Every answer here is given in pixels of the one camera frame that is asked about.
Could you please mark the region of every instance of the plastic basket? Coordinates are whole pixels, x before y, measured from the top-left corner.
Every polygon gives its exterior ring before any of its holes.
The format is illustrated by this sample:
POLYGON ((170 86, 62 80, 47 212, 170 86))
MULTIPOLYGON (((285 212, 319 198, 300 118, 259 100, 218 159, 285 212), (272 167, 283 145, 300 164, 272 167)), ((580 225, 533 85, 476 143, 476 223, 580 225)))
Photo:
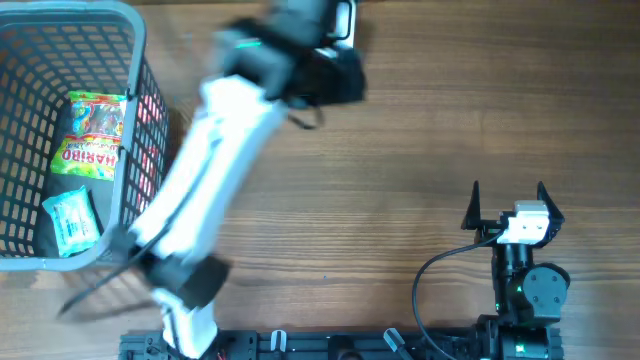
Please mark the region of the plastic basket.
POLYGON ((103 230, 130 224, 155 196, 169 119, 145 39, 141 16, 119 2, 0 4, 0 271, 70 271, 107 250, 101 240, 76 256, 52 255, 53 226, 41 202, 58 195, 54 185, 59 192, 89 183, 93 202, 106 202, 97 211, 103 230), (49 171, 70 90, 127 96, 113 182, 49 171))

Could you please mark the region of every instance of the wooden table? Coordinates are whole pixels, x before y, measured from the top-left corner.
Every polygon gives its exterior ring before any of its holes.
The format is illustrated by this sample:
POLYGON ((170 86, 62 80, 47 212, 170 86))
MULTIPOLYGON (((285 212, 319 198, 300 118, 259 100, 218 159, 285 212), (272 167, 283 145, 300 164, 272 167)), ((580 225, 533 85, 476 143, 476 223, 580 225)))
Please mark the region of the wooden table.
MULTIPOLYGON (((189 113, 210 33, 252 4, 141 6, 147 57, 189 113)), ((234 262, 216 305, 240 329, 413 328, 411 282, 461 231, 471 187, 483 215, 543 180, 567 222, 535 259, 573 278, 568 359, 640 350, 640 7, 591 2, 378 1, 361 7, 363 104, 285 125, 236 196, 217 250, 234 262)), ((430 325, 493 312, 490 252, 437 264, 420 289, 430 325)), ((97 271, 0 275, 0 358, 111 359, 118 336, 160 326, 135 275, 67 318, 97 271), (140 307, 123 313, 123 307, 140 307), (114 317, 106 314, 116 312, 114 317)))

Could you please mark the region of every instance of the basket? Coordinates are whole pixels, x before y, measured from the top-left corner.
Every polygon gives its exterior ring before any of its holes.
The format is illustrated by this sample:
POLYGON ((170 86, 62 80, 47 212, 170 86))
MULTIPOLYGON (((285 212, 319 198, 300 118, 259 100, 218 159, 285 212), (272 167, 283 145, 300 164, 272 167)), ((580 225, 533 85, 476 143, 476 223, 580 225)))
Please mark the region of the basket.
POLYGON ((103 240, 58 257, 41 206, 50 196, 84 185, 101 230, 131 224, 155 196, 169 118, 145 40, 141 16, 119 2, 0 4, 0 271, 71 271, 102 259, 103 240), (127 96, 113 182, 49 171, 71 90, 127 96))

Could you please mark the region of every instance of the robotic arm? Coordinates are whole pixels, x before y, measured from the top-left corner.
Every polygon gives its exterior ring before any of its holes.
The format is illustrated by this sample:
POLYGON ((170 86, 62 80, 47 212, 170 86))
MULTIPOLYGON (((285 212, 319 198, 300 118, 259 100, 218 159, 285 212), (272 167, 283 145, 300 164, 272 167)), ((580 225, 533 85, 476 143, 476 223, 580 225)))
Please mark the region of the robotic arm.
POLYGON ((201 85, 205 103, 163 187, 129 229, 110 234, 154 287, 164 340, 186 357, 200 358, 218 334, 213 299, 229 267, 210 252, 260 149, 290 107, 363 99, 355 12, 354 0, 279 1, 266 21, 219 33, 223 76, 201 85))

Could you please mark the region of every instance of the wooden surface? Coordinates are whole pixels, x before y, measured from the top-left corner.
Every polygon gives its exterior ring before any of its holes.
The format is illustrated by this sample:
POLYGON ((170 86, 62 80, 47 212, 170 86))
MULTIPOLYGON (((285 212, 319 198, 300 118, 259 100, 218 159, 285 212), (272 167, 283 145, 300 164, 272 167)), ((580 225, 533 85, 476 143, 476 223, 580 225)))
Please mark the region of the wooden surface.
MULTIPOLYGON (((592 2, 368 2, 359 46, 368 100, 285 125, 236 196, 217 250, 234 262, 224 328, 411 328, 411 282, 433 255, 471 243, 483 215, 533 199, 543 180, 567 222, 536 261, 573 278, 568 359, 640 350, 640 15, 592 2)), ((251 4, 143 6, 147 56, 188 113, 212 31, 251 4)), ((492 313, 487 249, 435 265, 420 290, 431 325, 492 313)), ((63 300, 98 274, 0 275, 0 358, 111 359, 118 336, 160 326, 134 275, 71 316, 63 300), (122 307, 141 307, 105 318, 122 307)))

